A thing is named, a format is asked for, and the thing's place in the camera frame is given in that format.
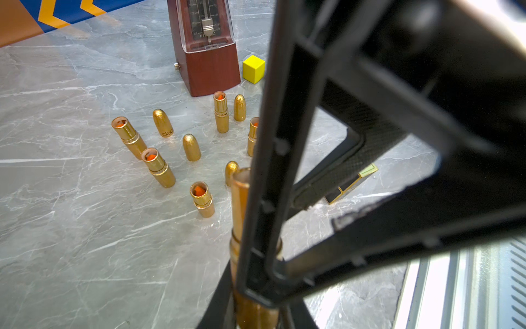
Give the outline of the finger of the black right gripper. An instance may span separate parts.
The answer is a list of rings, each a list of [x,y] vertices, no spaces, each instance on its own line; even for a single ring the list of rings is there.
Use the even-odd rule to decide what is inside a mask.
[[[416,134],[361,106],[345,125],[321,108],[328,61],[312,44],[312,2],[278,1],[262,99],[237,289],[266,307],[288,304],[378,267],[525,230],[525,171],[447,162]],[[334,234],[276,259],[283,224],[408,134],[441,156],[430,177],[334,219]]]

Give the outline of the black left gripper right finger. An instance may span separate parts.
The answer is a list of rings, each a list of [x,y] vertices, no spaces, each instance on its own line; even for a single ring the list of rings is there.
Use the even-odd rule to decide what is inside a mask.
[[[295,300],[279,308],[279,328],[318,329],[304,299]]]

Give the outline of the gold lipstick cap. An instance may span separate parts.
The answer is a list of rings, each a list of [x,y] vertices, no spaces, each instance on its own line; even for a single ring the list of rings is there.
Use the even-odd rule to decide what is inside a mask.
[[[225,184],[230,187],[231,179],[234,173],[239,170],[239,164],[236,161],[230,161],[225,166]]]
[[[234,98],[234,120],[242,122],[246,119],[246,100],[245,97],[241,94],[238,94]]]
[[[161,137],[168,138],[173,135],[173,126],[171,125],[166,112],[160,108],[155,109],[152,113],[152,117]]]
[[[196,137],[192,134],[185,134],[183,139],[183,148],[189,161],[195,162],[201,158],[201,150]]]

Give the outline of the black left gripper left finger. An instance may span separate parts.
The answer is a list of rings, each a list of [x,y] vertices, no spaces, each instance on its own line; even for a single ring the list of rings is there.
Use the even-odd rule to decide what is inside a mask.
[[[234,329],[234,296],[230,264],[222,274],[196,329]]]

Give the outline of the black gold square lipstick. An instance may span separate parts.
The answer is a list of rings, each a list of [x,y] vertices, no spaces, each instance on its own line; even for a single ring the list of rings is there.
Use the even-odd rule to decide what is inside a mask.
[[[360,171],[356,176],[351,178],[349,181],[342,183],[337,186],[335,190],[330,191],[326,196],[325,200],[329,205],[332,205],[350,191],[356,189],[361,183],[363,183],[369,176],[375,174],[378,171],[378,167],[371,163],[368,167]]]

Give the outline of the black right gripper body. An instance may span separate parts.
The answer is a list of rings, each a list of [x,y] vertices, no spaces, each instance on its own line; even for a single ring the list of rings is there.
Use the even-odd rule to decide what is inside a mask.
[[[525,171],[524,1],[313,1],[312,44],[345,125],[364,106],[447,162]]]

